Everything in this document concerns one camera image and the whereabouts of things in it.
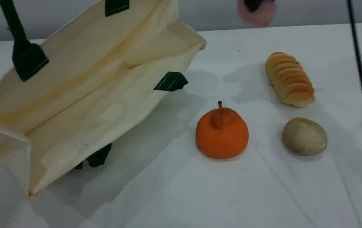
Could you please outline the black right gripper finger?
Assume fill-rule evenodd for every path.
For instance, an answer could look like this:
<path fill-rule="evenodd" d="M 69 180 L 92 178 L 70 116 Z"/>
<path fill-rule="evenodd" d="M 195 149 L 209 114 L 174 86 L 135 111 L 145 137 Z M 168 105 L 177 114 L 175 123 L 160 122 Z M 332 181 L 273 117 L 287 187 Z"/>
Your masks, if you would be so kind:
<path fill-rule="evenodd" d="M 250 12 L 257 11 L 265 3 L 274 4 L 275 0 L 245 0 L 244 4 Z"/>

